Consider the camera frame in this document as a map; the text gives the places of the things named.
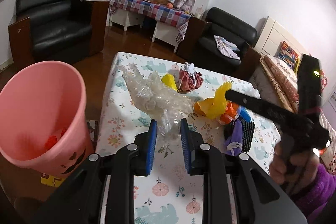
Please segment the right hand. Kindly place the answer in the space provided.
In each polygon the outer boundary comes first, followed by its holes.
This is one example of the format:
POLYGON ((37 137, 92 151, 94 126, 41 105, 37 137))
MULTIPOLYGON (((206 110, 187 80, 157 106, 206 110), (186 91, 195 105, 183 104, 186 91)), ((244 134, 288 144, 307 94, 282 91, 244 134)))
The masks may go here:
POLYGON ((286 162, 282 157, 282 143, 278 142, 274 148, 273 160, 269 165, 269 175, 275 183, 293 183, 290 194, 296 194, 309 186, 317 176, 319 157, 313 152, 305 151, 291 155, 289 162, 299 173, 290 174, 286 162))

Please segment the purple right sleeve forearm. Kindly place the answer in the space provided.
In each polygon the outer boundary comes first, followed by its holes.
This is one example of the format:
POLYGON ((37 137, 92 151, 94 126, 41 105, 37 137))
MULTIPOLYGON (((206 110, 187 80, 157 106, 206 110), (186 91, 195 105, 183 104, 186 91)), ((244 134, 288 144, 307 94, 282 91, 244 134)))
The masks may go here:
POLYGON ((293 196, 307 223, 313 223, 323 211, 335 192, 335 176, 319 164, 314 181, 293 196))

